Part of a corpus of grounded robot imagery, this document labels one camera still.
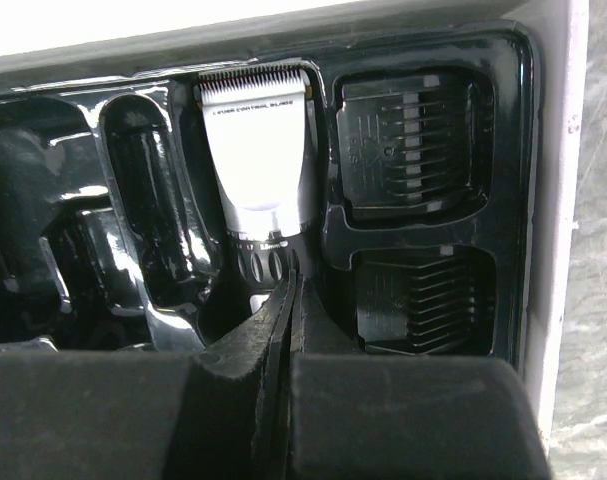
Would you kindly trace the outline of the lower black comb guard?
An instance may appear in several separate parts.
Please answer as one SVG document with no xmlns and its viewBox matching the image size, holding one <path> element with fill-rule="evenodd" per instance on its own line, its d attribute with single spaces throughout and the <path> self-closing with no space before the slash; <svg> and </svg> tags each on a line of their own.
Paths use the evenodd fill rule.
<svg viewBox="0 0 607 480">
<path fill-rule="evenodd" d="M 372 354 L 492 351 L 496 268 L 472 247 L 365 252 L 354 272 L 357 335 Z"/>
</svg>

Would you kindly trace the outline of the silver black hair clipper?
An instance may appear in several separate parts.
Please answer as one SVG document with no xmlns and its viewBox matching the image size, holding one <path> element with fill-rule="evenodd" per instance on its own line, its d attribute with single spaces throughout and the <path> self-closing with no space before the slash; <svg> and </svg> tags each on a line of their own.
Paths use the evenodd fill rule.
<svg viewBox="0 0 607 480">
<path fill-rule="evenodd" d="M 310 80 L 268 65 L 206 74 L 197 87 L 234 271 L 257 311 L 290 270 L 318 271 Z"/>
</svg>

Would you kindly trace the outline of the black plastic insert tray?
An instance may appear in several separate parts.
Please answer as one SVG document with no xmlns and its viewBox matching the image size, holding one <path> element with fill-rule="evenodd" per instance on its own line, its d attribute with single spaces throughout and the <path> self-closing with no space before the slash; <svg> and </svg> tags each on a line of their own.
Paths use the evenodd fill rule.
<svg viewBox="0 0 607 480">
<path fill-rule="evenodd" d="M 0 74 L 0 347 L 201 350 L 296 271 L 361 351 L 520 366 L 538 73 L 493 20 Z"/>
</svg>

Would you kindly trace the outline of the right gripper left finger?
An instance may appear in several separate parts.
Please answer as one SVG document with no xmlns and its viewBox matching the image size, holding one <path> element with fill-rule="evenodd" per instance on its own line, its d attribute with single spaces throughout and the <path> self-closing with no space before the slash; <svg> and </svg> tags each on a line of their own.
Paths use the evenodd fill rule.
<svg viewBox="0 0 607 480">
<path fill-rule="evenodd" d="M 269 470 L 296 273 L 196 356 L 167 453 L 170 479 L 262 479 Z"/>
</svg>

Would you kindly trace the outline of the upper black comb guard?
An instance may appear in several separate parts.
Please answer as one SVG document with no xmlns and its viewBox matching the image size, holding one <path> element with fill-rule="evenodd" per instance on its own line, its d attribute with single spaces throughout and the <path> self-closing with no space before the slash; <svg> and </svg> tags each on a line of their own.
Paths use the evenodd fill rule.
<svg viewBox="0 0 607 480">
<path fill-rule="evenodd" d="M 484 194 L 491 89 L 437 72 L 350 81 L 341 99 L 342 188 L 356 219 L 437 214 Z"/>
</svg>

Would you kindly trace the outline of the black comb guard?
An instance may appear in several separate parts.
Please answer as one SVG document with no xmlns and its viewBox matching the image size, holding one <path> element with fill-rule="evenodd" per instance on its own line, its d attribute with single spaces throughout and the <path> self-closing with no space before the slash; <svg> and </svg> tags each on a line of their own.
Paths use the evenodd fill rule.
<svg viewBox="0 0 607 480">
<path fill-rule="evenodd" d="M 472 247 L 365 252 L 354 272 L 357 335 L 372 354 L 492 351 L 496 268 Z"/>
<path fill-rule="evenodd" d="M 437 72 L 350 81 L 341 99 L 342 188 L 356 219 L 437 214 L 484 194 L 491 89 Z"/>
</svg>

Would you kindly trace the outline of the white cardboard clipper box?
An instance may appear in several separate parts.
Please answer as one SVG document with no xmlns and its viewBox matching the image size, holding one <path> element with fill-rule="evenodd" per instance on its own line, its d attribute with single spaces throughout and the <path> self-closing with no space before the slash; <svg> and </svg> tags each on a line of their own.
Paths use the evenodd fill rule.
<svg viewBox="0 0 607 480">
<path fill-rule="evenodd" d="M 532 280 L 523 375 L 543 441 L 551 434 L 567 292 L 588 43 L 585 1 L 0 1 L 0 88 L 147 70 L 178 51 L 241 34 L 362 24 L 414 27 L 502 18 L 534 35 L 543 69 Z"/>
</svg>

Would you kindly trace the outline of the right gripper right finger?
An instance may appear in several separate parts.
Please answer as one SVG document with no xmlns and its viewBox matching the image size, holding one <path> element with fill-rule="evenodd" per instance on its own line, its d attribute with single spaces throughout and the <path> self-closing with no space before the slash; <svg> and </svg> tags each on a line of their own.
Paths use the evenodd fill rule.
<svg viewBox="0 0 607 480">
<path fill-rule="evenodd" d="M 290 359 L 336 360 L 362 357 L 364 352 L 330 317 L 314 283 L 298 277 L 291 313 Z"/>
</svg>

